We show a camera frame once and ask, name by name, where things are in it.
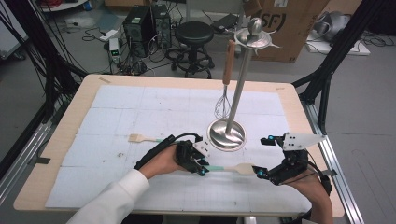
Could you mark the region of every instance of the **black stool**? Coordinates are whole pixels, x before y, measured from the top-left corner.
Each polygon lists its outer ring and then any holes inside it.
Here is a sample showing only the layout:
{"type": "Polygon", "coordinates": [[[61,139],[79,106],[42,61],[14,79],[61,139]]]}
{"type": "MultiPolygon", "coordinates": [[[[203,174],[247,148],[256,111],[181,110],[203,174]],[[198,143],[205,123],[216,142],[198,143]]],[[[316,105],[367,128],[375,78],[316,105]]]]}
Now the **black stool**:
{"type": "Polygon", "coordinates": [[[169,49],[166,51],[166,58],[173,60],[172,70],[178,68],[185,71],[184,77],[189,73],[193,75],[197,72],[206,71],[207,79],[212,75],[209,68],[214,68],[212,58],[207,54],[204,44],[213,39],[213,29],[201,21],[188,21],[179,25],[175,30],[175,38],[182,44],[190,46],[190,49],[169,49]],[[177,56],[171,57],[169,54],[176,51],[177,56]]]}

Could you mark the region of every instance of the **white power adapter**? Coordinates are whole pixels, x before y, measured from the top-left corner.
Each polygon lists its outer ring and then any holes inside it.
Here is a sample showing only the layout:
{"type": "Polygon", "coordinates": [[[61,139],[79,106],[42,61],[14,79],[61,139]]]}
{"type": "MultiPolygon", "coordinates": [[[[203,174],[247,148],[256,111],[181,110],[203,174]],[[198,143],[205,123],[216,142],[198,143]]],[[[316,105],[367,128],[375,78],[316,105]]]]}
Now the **white power adapter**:
{"type": "Polygon", "coordinates": [[[110,51],[113,62],[117,63],[120,59],[120,44],[118,38],[110,38],[108,40],[108,50],[110,51]]]}

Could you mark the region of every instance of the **power strip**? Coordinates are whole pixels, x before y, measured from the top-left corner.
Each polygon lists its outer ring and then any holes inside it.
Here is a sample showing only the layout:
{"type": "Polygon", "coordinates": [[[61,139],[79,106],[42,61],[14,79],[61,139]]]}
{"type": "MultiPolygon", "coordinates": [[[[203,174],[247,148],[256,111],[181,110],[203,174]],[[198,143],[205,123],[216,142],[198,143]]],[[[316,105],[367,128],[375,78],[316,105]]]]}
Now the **power strip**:
{"type": "Polygon", "coordinates": [[[109,32],[106,33],[106,35],[102,35],[101,37],[99,37],[101,40],[107,41],[109,38],[111,38],[111,36],[113,36],[114,34],[116,34],[117,31],[116,30],[110,30],[109,32]]]}

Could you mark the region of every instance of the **gray floor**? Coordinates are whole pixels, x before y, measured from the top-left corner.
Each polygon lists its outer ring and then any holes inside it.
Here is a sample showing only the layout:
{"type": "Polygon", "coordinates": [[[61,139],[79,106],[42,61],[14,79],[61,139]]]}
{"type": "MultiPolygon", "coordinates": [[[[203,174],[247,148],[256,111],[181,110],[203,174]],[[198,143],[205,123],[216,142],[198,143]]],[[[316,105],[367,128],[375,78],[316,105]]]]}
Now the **gray floor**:
{"type": "MultiPolygon", "coordinates": [[[[103,8],[91,12],[98,22],[104,14],[107,15],[108,11],[103,8]]],[[[103,23],[102,26],[110,25],[117,29],[124,14],[120,12],[118,15],[115,22],[103,23]]],[[[106,69],[107,55],[103,44],[84,42],[81,40],[84,35],[83,31],[64,33],[66,46],[86,70],[94,73],[106,69]]],[[[216,79],[220,79],[222,74],[227,38],[227,35],[217,35],[206,47],[216,65],[212,70],[216,79]]],[[[392,98],[396,95],[396,48],[367,48],[371,51],[370,56],[347,56],[332,79],[327,131],[365,223],[394,223],[396,177],[392,164],[396,161],[396,153],[392,142],[396,134],[396,104],[392,98]]],[[[247,80],[292,82],[315,71],[324,58],[324,55],[302,49],[296,63],[253,61],[247,80]]],[[[146,62],[151,68],[168,63],[167,60],[146,62]]],[[[237,79],[241,62],[242,57],[239,57],[234,63],[233,79],[237,79]]],[[[44,92],[29,60],[2,62],[0,71],[0,159],[3,159],[43,104],[44,92]]],[[[170,65],[150,70],[144,76],[184,77],[179,71],[171,71],[170,65]]],[[[205,78],[205,74],[191,78],[205,78]]],[[[71,213],[29,213],[13,209],[13,201],[31,169],[28,166],[0,206],[0,222],[65,223],[71,213]]],[[[335,223],[346,222],[345,218],[335,220],[335,223]]],[[[168,223],[196,223],[196,218],[169,217],[168,223]]],[[[261,219],[260,223],[276,221],[261,219]]]]}

